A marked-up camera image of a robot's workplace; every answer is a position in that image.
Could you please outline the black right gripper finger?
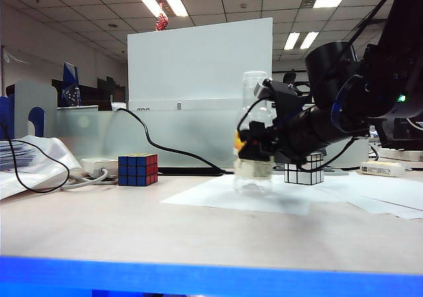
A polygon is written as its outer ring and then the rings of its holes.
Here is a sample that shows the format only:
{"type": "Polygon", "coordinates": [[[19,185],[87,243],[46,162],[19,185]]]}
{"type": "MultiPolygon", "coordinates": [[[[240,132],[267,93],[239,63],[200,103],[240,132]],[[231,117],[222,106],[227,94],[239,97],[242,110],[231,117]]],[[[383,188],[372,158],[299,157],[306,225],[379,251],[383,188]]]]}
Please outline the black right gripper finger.
{"type": "Polygon", "coordinates": [[[238,151],[240,159],[267,162],[274,158],[275,149],[269,137],[252,138],[240,134],[239,138],[243,143],[238,151]]]}
{"type": "Polygon", "coordinates": [[[249,137],[257,138],[266,133],[266,126],[263,122],[251,121],[249,122],[249,137]]]}

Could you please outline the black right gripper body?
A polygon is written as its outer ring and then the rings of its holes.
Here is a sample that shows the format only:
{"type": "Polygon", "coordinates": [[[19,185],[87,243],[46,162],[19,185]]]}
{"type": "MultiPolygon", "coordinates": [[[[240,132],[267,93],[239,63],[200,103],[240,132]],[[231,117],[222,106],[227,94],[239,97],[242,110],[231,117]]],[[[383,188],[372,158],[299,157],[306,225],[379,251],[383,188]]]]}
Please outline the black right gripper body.
{"type": "Polygon", "coordinates": [[[269,101],[275,105],[276,118],[272,121],[272,131],[275,135],[276,150],[285,158],[286,163],[303,165],[307,159],[301,155],[293,145],[292,136],[295,132],[290,128],[290,122],[303,112],[303,106],[311,102],[310,95],[298,95],[298,90],[287,83],[264,80],[264,92],[269,96],[269,101]]]}

